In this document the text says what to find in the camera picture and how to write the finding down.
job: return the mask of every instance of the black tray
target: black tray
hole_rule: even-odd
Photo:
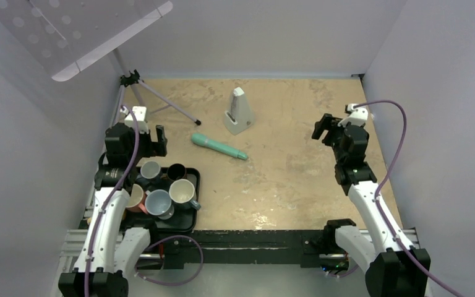
[[[161,169],[161,172],[164,174],[168,167]],[[195,193],[197,201],[199,201],[199,184],[201,180],[201,175],[199,171],[194,168],[187,168],[187,179],[192,182],[195,186]],[[144,178],[138,178],[135,183],[139,184],[143,190],[155,190],[162,187],[154,187],[145,182]],[[152,215],[147,215],[145,213],[135,213],[135,212],[126,212],[126,218],[121,222],[120,230],[124,231],[129,228],[132,228],[134,225],[140,226],[144,225],[145,222],[149,220],[154,220],[156,222],[158,231],[160,232],[170,232],[170,233],[189,233],[194,229],[195,222],[197,219],[197,211],[194,209],[180,209],[179,207],[174,207],[174,215],[168,220],[161,220]]]

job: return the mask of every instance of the mug handle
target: mug handle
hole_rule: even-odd
[[[193,209],[199,210],[201,208],[201,204],[197,202],[196,200],[192,199],[190,200],[190,205],[192,206]]]
[[[149,215],[148,210],[147,210],[147,208],[143,205],[143,203],[137,204],[137,206],[139,206],[139,208],[140,208],[144,213],[146,213],[147,215]]]

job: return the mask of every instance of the light stand leg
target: light stand leg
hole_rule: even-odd
[[[126,92],[126,88],[122,85],[120,86],[119,88],[119,96],[118,96],[118,102],[116,104],[116,113],[114,115],[114,121],[112,122],[112,126],[115,125],[117,122],[119,122],[119,114],[121,113],[121,105],[123,103],[123,99],[124,99],[124,94]]]
[[[159,94],[156,90],[154,90],[153,88],[149,87],[147,84],[145,84],[142,80],[139,80],[139,84],[151,91],[154,95],[156,95],[159,99],[163,100],[164,102],[166,102],[168,105],[172,106],[173,108],[175,108],[178,112],[184,114],[187,118],[191,119],[194,123],[196,123],[198,126],[201,125],[201,121],[196,119],[195,117],[191,116],[189,113],[187,113],[186,111],[184,111],[181,107],[179,107],[178,105],[176,105],[174,102],[168,100],[165,96]]]
[[[118,48],[115,48],[113,50],[114,56],[116,57],[116,60],[118,60],[119,66],[121,67],[121,70],[123,71],[124,76],[129,77],[130,76],[130,71],[128,70],[128,67],[126,67],[126,64],[124,63],[121,53],[119,52]],[[143,97],[141,97],[141,94],[137,90],[137,87],[135,85],[130,85],[130,88],[134,92],[134,95],[139,102],[140,106],[145,106],[145,102],[143,101]]]
[[[165,110],[165,109],[167,109],[167,108],[169,108],[169,107],[170,107],[170,105],[166,105],[166,106],[164,106],[164,107],[160,107],[160,108],[158,108],[158,109],[156,109],[156,110],[153,110],[153,111],[151,111],[151,112],[149,112],[149,113],[147,113],[147,114],[148,114],[148,115],[151,115],[151,114],[156,113],[156,112],[158,112],[158,111]]]

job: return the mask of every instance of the perforated panel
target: perforated panel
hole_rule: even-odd
[[[164,0],[0,0],[0,22],[65,81],[171,10]]]

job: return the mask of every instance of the black mug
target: black mug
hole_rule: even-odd
[[[183,164],[172,164],[166,170],[166,175],[171,181],[187,178],[187,168]]]

